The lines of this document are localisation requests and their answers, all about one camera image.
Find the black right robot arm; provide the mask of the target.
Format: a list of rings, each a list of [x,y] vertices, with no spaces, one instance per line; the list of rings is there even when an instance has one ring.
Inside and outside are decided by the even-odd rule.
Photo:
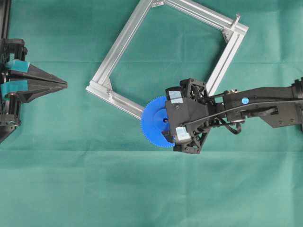
[[[303,123],[303,81],[289,87],[260,87],[246,91],[225,91],[210,96],[206,83],[182,80],[166,89],[169,127],[162,131],[174,151],[199,154],[209,131],[226,127],[241,132],[247,118],[259,117],[272,128]]]

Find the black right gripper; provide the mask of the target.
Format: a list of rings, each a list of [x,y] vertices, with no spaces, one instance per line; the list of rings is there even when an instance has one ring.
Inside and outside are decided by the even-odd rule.
[[[210,96],[206,83],[192,78],[165,91],[169,131],[161,133],[169,143],[175,144],[174,151],[199,154],[212,128],[227,127],[225,114],[219,113],[223,111],[223,104],[215,101],[227,91]]]

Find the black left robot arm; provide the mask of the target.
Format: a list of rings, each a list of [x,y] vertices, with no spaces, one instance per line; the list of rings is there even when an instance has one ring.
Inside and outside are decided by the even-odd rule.
[[[21,123],[20,108],[41,96],[63,90],[68,83],[26,61],[23,39],[8,38],[11,2],[0,2],[0,133]]]

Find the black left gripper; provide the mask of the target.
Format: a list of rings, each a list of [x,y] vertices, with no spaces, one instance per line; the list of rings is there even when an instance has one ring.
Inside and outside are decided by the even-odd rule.
[[[68,83],[25,61],[27,48],[23,39],[0,40],[0,125],[20,125],[21,103],[57,92]]]

